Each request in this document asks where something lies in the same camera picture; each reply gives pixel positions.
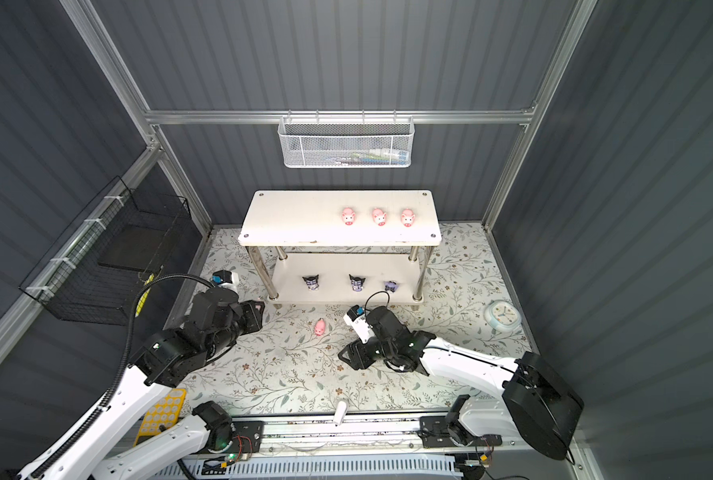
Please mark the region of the black purple figurine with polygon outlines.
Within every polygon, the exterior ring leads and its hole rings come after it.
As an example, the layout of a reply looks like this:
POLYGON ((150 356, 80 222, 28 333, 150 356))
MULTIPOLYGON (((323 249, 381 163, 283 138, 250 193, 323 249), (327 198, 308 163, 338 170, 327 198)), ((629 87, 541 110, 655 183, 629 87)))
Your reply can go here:
POLYGON ((352 287, 352 291, 362 292, 364 290, 367 280, 366 277, 349 275, 348 278, 350 278, 350 287, 352 287))
POLYGON ((306 288, 310 291, 318 291, 318 288, 320 288, 320 275, 318 274, 302 276, 302 280, 304 280, 306 288))

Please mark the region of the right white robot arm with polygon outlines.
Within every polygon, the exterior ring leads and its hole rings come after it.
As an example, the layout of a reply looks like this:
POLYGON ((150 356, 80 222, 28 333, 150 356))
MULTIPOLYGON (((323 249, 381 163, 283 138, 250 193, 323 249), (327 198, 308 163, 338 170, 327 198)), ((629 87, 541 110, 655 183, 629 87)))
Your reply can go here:
POLYGON ((548 458, 573 458, 571 443, 584 402, 540 355, 510 358, 468 350, 430 332, 410 330, 385 306, 368 310, 354 305, 344 322, 358 335, 338 354, 350 368, 384 363, 398 374, 440 377, 496 398, 490 404, 459 396, 435 424, 423 421, 420 436, 426 446, 495 447, 506 437, 520 436, 548 458))

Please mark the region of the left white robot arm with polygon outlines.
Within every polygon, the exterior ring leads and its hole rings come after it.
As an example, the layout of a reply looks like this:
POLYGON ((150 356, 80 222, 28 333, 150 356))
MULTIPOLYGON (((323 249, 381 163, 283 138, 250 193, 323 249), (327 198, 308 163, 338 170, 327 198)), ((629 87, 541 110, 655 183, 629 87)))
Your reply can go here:
POLYGON ((174 427, 122 454, 112 448, 184 378, 262 329, 266 305, 213 287, 192 300, 184 323, 162 330, 122 362, 106 393, 56 443, 14 474, 16 479, 146 479, 202 448, 224 450, 232 418, 209 401, 174 427))

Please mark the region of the pink pig toy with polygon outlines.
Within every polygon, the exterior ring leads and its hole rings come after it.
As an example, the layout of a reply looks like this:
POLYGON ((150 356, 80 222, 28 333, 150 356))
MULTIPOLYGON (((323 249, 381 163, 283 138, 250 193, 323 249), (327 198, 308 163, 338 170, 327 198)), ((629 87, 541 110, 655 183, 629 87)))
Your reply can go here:
POLYGON ((372 212, 372 218, 374 220, 374 224, 378 226, 385 226, 387 224, 388 214, 386 214, 386 212, 384 212, 381 208, 376 208, 372 212))
POLYGON ((405 209, 401 213, 401 223, 405 227, 412 227, 416 222, 416 213, 412 209, 405 209))
POLYGON ((325 333, 326 333, 326 320, 320 318, 320 320, 318 320, 316 322, 316 324, 314 324, 314 335, 323 336, 325 333))
POLYGON ((352 226, 354 225, 354 222, 356 222, 357 214, 354 209, 347 207, 342 210, 342 222, 344 222, 344 225, 346 226, 352 226))

